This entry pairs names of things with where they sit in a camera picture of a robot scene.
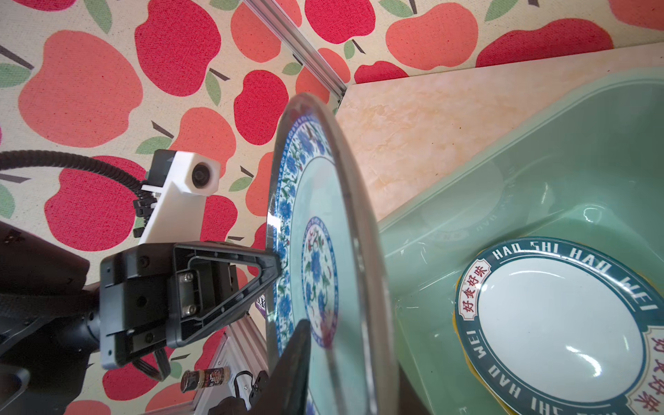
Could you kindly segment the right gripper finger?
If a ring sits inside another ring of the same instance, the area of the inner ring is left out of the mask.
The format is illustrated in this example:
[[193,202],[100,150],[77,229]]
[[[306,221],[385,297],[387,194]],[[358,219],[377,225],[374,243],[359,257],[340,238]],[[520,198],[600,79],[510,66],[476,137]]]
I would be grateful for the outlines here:
[[277,366],[252,407],[241,398],[228,397],[209,414],[306,414],[311,362],[311,322],[295,328]]

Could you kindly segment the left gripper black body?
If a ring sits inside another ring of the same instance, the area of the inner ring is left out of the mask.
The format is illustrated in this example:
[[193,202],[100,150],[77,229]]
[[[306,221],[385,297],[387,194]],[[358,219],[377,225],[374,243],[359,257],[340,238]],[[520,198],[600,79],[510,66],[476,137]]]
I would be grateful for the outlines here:
[[102,261],[100,354],[107,370],[228,325],[228,244],[148,243]]

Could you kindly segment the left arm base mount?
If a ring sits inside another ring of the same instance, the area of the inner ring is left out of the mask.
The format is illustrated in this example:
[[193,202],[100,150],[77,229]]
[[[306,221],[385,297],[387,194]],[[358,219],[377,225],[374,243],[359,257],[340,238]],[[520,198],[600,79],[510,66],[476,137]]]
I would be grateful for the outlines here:
[[259,371],[257,375],[242,370],[233,378],[233,390],[236,398],[241,399],[251,409],[261,398],[266,390],[270,377],[265,370]]

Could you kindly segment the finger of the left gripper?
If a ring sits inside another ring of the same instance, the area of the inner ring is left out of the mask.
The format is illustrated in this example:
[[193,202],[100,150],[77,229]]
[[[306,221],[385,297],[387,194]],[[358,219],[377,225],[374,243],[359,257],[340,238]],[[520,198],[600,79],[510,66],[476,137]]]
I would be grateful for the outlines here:
[[278,254],[235,244],[173,246],[166,341],[177,349],[202,340],[247,314],[280,276]]

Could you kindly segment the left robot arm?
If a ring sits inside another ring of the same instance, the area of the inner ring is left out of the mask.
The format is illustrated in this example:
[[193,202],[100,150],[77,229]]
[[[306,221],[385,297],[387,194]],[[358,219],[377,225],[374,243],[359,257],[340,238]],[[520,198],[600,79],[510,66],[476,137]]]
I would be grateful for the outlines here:
[[247,314],[279,275],[278,256],[197,240],[219,164],[157,150],[145,180],[106,162],[51,150],[1,155],[2,169],[56,167],[97,174],[135,198],[145,225],[136,247],[106,258],[88,285],[86,259],[1,226],[1,411],[62,414],[81,393],[91,354],[155,381],[168,349],[199,341]]

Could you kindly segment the small dark patterned plate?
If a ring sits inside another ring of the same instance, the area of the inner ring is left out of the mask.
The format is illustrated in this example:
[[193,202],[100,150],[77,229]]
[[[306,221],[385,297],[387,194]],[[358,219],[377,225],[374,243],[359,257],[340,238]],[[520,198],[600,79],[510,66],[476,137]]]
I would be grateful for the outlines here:
[[271,362],[303,320],[311,325],[307,414],[394,414],[399,364],[377,222],[334,114],[302,93],[280,119],[267,248],[281,274],[271,290]]

